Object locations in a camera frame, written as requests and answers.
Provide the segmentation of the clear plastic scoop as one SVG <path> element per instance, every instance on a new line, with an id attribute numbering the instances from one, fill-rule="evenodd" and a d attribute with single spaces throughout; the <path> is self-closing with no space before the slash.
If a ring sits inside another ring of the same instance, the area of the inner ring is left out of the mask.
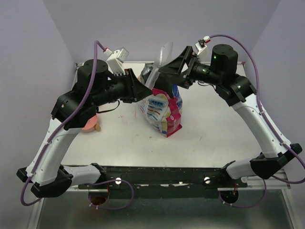
<path id="1" fill-rule="evenodd" d="M 152 70 L 148 76 L 148 79 L 145 83 L 145 86 L 149 89 L 152 89 L 159 77 L 159 69 L 166 64 L 169 63 L 172 57 L 172 50 L 173 50 L 173 42 L 168 42 L 163 45 L 160 49 L 158 56 L 156 57 Z"/>

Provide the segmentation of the pet food bag pink white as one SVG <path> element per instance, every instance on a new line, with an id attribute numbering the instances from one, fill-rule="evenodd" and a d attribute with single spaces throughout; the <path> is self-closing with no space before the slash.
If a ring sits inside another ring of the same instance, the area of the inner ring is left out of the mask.
<path id="1" fill-rule="evenodd" d="M 152 88 L 152 95 L 139 102 L 139 109 L 148 123 L 165 137 L 182 128 L 183 100 L 178 86 L 160 74 Z"/>

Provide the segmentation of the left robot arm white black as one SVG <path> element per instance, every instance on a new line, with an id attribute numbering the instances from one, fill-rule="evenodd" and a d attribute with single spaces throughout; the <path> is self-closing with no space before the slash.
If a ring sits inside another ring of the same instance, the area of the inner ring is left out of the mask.
<path id="1" fill-rule="evenodd" d="M 115 75 L 102 60 L 87 60 L 77 70 L 77 82 L 61 95 L 51 112 L 48 132 L 40 152 L 28 167 L 20 168 L 17 177 L 32 183 L 31 192 L 37 198 L 55 198 L 75 185 L 91 184 L 102 188 L 106 181 L 104 169 L 92 163 L 69 167 L 61 164 L 75 137 L 101 105 L 120 100 L 136 103 L 151 95 L 131 68 Z"/>

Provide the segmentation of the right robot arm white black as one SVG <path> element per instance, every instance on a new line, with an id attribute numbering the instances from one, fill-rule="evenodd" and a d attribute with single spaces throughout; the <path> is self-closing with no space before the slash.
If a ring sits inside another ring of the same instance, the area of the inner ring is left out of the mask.
<path id="1" fill-rule="evenodd" d="M 195 81 L 214 85 L 216 93 L 245 121 L 255 136 L 261 153 L 251 159 L 227 164 L 219 175 L 220 183 L 230 187 L 242 177 L 273 177 L 302 152 L 298 143 L 291 143 L 276 127 L 257 100 L 258 92 L 245 76 L 237 74 L 238 53 L 232 46 L 218 44 L 212 49 L 210 65 L 200 63 L 191 46 L 159 69 L 168 81 L 188 89 Z"/>

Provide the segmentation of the pink cat-shaped pet bowl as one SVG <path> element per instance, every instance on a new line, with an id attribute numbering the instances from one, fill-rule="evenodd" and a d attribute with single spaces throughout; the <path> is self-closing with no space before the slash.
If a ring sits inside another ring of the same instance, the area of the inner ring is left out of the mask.
<path id="1" fill-rule="evenodd" d="M 90 132 L 94 132 L 94 131 L 97 131 L 97 132 L 101 131 L 98 114 L 95 114 L 95 116 L 93 116 L 92 118 L 90 118 L 88 120 L 85 127 L 82 128 L 82 131 L 85 132 L 85 133 L 90 133 Z"/>

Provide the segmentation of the black mounting base rail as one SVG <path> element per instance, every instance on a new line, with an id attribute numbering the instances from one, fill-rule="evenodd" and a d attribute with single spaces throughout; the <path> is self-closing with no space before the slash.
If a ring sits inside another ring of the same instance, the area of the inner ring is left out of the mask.
<path id="1" fill-rule="evenodd" d="M 99 171 L 97 185 L 78 185 L 90 197 L 216 198 L 220 188 L 247 187 L 240 179 L 231 179 L 224 168 L 93 166 Z"/>

